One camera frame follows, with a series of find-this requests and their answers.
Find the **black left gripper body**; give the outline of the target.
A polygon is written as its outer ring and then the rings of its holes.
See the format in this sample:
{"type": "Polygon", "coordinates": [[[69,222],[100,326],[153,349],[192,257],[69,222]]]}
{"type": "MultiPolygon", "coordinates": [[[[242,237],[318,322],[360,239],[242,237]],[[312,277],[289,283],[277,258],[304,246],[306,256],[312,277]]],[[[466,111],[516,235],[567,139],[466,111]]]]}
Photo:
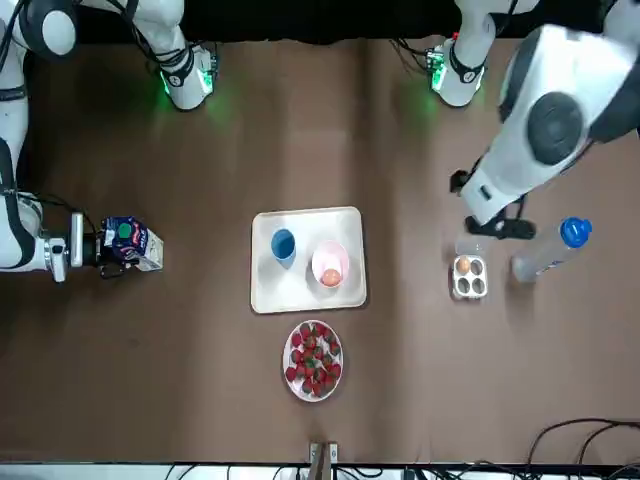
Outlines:
{"type": "Polygon", "coordinates": [[[518,220],[497,215],[487,223],[487,228],[491,236],[513,236],[518,232],[518,220]]]}

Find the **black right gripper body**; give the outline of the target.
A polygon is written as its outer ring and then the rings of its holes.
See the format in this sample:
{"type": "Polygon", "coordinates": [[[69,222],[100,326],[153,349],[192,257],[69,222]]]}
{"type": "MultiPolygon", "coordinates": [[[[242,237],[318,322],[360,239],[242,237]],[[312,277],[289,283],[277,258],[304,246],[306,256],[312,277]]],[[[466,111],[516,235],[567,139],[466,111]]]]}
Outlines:
{"type": "Polygon", "coordinates": [[[107,264],[106,247],[104,246],[104,233],[85,233],[82,243],[82,260],[86,267],[101,268],[107,264]]]}

